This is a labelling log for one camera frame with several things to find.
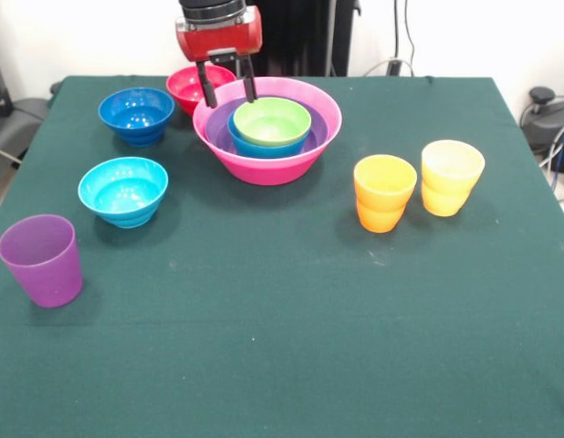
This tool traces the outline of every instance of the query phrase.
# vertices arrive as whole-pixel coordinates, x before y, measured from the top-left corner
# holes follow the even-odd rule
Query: large pink bowl
[[[279,96],[306,103],[316,110],[327,122],[328,135],[317,148],[286,158],[248,158],[223,151],[205,136],[205,126],[216,109],[208,108],[204,100],[199,102],[193,114],[193,126],[197,135],[211,148],[217,158],[236,178],[257,185],[280,185],[290,183],[304,175],[329,143],[337,136],[342,122],[337,102],[314,85],[290,78],[256,78],[257,94]],[[241,80],[230,82],[215,90],[220,105],[245,96]]]

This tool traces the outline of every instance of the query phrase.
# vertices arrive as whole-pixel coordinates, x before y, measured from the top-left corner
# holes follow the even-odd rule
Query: dark blue bowl
[[[137,148],[160,140],[173,112],[174,100],[159,89],[123,89],[99,105],[101,121]]]

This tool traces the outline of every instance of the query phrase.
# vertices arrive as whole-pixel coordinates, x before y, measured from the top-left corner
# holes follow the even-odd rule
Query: blue bowl
[[[146,224],[166,193],[169,176],[153,160],[121,157],[87,172],[78,187],[79,200],[104,221],[119,228]]]
[[[234,114],[229,117],[227,129],[234,140],[234,146],[238,155],[250,158],[285,158],[292,155],[298,155],[302,149],[302,145],[308,137],[308,132],[294,143],[285,144],[284,146],[263,146],[254,144],[242,138],[239,130],[234,123]]]
[[[129,145],[160,140],[174,112],[174,100],[159,89],[123,89],[99,104],[99,118]]]

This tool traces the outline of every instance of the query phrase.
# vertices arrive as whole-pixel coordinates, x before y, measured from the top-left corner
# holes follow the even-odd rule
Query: cup rim
[[[110,162],[117,162],[117,161],[123,161],[123,160],[127,160],[127,159],[135,159],[137,161],[143,161],[143,162],[151,162],[153,164],[156,164],[157,166],[159,166],[162,170],[162,172],[164,173],[164,176],[166,177],[166,184],[164,185],[164,187],[161,188],[160,192],[158,195],[156,195],[156,197],[150,201],[149,203],[147,203],[146,205],[144,205],[143,207],[140,208],[135,208],[133,210],[129,210],[127,212],[107,212],[105,210],[100,210],[94,206],[88,205],[85,200],[83,199],[83,196],[81,196],[81,185],[83,184],[83,181],[88,177],[88,175],[90,173],[92,173],[93,171],[95,171],[96,169],[98,169],[99,167],[103,166],[104,164],[108,164]],[[78,184],[78,198],[81,201],[81,203],[83,203],[83,205],[85,205],[90,211],[92,211],[95,214],[105,214],[106,216],[118,216],[118,215],[122,215],[122,214],[130,214],[130,213],[135,213],[135,212],[139,212],[140,210],[142,210],[143,208],[147,208],[151,205],[153,205],[154,203],[156,203],[159,199],[161,199],[164,194],[166,193],[166,190],[169,186],[169,174],[166,171],[166,169],[164,169],[164,166],[162,166],[159,162],[156,162],[155,160],[151,160],[150,158],[144,158],[144,157],[136,157],[136,156],[132,156],[132,157],[117,157],[117,158],[112,158],[111,160],[106,160],[104,162],[101,162],[99,164],[96,164],[95,166],[93,166],[91,169],[89,169],[87,172],[85,172],[85,174],[81,177],[81,180],[79,180],[79,184]]]
[[[458,146],[461,146],[461,147],[463,147],[463,148],[465,148],[469,151],[476,152],[476,155],[479,157],[480,165],[478,166],[478,168],[474,172],[467,173],[467,174],[464,174],[464,175],[437,171],[434,168],[434,166],[431,165],[430,160],[426,158],[426,154],[430,152],[431,148],[438,146],[439,144],[443,144],[443,143],[454,143],[454,144],[457,144]],[[466,143],[464,141],[449,140],[449,139],[431,141],[426,146],[424,146],[423,149],[422,149],[422,163],[425,164],[426,166],[428,166],[430,168],[430,170],[432,170],[433,172],[435,172],[439,175],[442,175],[446,178],[450,178],[450,179],[454,179],[454,180],[466,180],[466,179],[470,179],[470,178],[475,178],[476,176],[479,176],[481,173],[483,173],[483,170],[485,169],[485,165],[486,165],[485,156],[475,146],[473,146],[472,144]]]
[[[407,186],[407,187],[405,187],[405,188],[403,188],[403,189],[401,189],[397,192],[392,192],[392,191],[386,192],[384,190],[377,190],[377,189],[370,187],[365,182],[363,182],[361,180],[361,178],[358,178],[357,170],[358,170],[359,166],[362,165],[365,161],[370,160],[370,159],[377,159],[377,158],[395,159],[396,161],[404,163],[408,168],[412,169],[412,171],[413,171],[413,182],[409,186]],[[355,164],[355,167],[353,169],[353,178],[365,190],[368,190],[370,192],[377,193],[377,194],[387,195],[387,196],[397,196],[397,195],[401,195],[401,194],[404,194],[406,192],[409,192],[410,190],[413,190],[413,188],[416,186],[416,183],[418,182],[418,172],[414,169],[414,167],[409,162],[407,162],[402,157],[398,157],[396,155],[390,155],[389,153],[376,153],[374,155],[368,155],[367,157],[361,158],[357,162],[357,164]]]
[[[16,228],[17,226],[19,226],[19,225],[21,225],[25,222],[28,222],[28,221],[36,220],[36,219],[41,218],[41,217],[56,218],[56,219],[62,221],[63,223],[65,223],[65,225],[67,225],[71,229],[71,237],[69,238],[69,243],[57,255],[55,255],[54,257],[51,257],[48,260],[45,260],[43,262],[34,263],[32,265],[20,265],[18,263],[12,263],[2,253],[2,243],[3,243],[3,240],[5,239],[6,235],[8,235],[9,233],[12,233],[13,229]],[[6,230],[2,233],[2,235],[0,236],[0,259],[4,263],[6,263],[10,266],[15,266],[15,267],[29,268],[29,267],[37,267],[37,266],[46,265],[47,263],[51,263],[54,260],[57,260],[58,258],[62,257],[69,250],[69,248],[71,246],[73,246],[73,244],[75,243],[75,240],[76,240],[75,226],[73,226],[71,221],[69,221],[66,217],[63,217],[63,216],[58,215],[58,214],[34,214],[32,216],[25,217],[25,218],[21,219],[20,221],[15,222],[14,224],[12,224],[8,228],[6,228]]]

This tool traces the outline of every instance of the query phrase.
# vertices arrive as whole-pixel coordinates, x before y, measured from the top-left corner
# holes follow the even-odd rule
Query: green bowl
[[[284,146],[310,130],[310,113],[294,100],[260,98],[246,102],[234,114],[241,136],[260,146]]]

